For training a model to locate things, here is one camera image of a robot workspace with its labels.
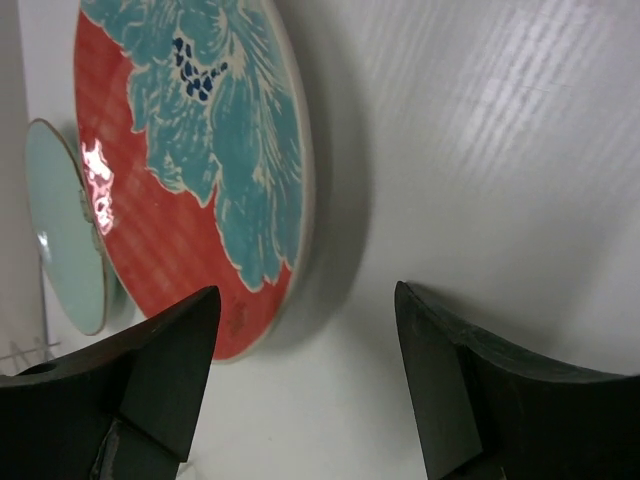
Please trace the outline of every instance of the light green dish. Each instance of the light green dish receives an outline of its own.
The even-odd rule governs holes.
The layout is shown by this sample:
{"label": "light green dish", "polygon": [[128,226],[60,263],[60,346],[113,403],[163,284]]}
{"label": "light green dish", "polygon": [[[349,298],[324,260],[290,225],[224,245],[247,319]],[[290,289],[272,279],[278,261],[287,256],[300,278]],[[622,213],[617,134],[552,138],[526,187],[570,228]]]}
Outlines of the light green dish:
{"label": "light green dish", "polygon": [[118,282],[97,241],[75,155],[47,121],[38,119],[29,125],[25,164],[44,269],[71,322],[85,335],[95,335],[104,327]]}

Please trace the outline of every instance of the white surface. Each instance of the white surface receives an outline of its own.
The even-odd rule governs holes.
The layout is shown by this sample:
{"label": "white surface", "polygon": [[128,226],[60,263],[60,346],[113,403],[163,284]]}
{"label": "white surface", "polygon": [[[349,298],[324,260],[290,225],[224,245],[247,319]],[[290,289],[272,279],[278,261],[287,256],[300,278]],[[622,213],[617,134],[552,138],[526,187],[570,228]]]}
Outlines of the white surface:
{"label": "white surface", "polygon": [[[309,100],[318,234],[274,335],[212,369],[199,478],[424,478],[396,280],[539,352],[637,372],[640,4],[276,3]],[[29,114],[72,122],[77,2],[20,6]]]}
{"label": "white surface", "polygon": [[16,0],[0,2],[0,45],[0,374],[13,375],[40,363],[46,342],[24,174],[27,106]]}

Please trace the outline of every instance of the ceramic plate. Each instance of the ceramic plate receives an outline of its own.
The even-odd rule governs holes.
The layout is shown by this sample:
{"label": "ceramic plate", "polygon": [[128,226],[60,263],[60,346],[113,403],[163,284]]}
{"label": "ceramic plate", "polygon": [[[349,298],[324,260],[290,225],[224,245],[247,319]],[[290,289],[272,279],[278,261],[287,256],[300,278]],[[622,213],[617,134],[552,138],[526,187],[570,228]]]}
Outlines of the ceramic plate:
{"label": "ceramic plate", "polygon": [[31,219],[45,272],[71,322],[82,333],[94,335],[105,324],[117,280],[98,250],[74,156],[44,120],[29,126],[25,168]]}
{"label": "ceramic plate", "polygon": [[260,0],[83,0],[80,145],[96,222],[152,316],[217,285],[214,360],[272,326],[310,239],[313,161],[291,47]]}

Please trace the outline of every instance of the small plate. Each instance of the small plate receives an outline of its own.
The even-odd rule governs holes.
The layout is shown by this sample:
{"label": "small plate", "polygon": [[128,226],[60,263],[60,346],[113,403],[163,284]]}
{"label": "small plate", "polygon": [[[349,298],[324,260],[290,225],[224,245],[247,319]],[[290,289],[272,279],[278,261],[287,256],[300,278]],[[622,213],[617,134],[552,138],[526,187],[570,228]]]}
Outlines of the small plate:
{"label": "small plate", "polygon": [[85,335],[95,335],[104,327],[117,280],[98,250],[74,155],[45,120],[29,125],[25,168],[45,272],[71,322]]}
{"label": "small plate", "polygon": [[313,220],[308,115],[270,1],[83,0],[76,112],[96,224],[148,317],[216,285],[214,360],[272,327]]}

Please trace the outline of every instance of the flower design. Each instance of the flower design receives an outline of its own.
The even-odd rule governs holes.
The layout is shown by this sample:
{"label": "flower design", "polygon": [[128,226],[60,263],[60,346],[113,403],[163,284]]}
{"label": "flower design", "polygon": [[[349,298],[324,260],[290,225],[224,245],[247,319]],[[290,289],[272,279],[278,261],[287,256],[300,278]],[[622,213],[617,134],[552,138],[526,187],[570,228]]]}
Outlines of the flower design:
{"label": "flower design", "polygon": [[260,0],[82,0],[134,64],[133,131],[174,193],[213,210],[252,291],[295,266],[302,216],[291,86]]}

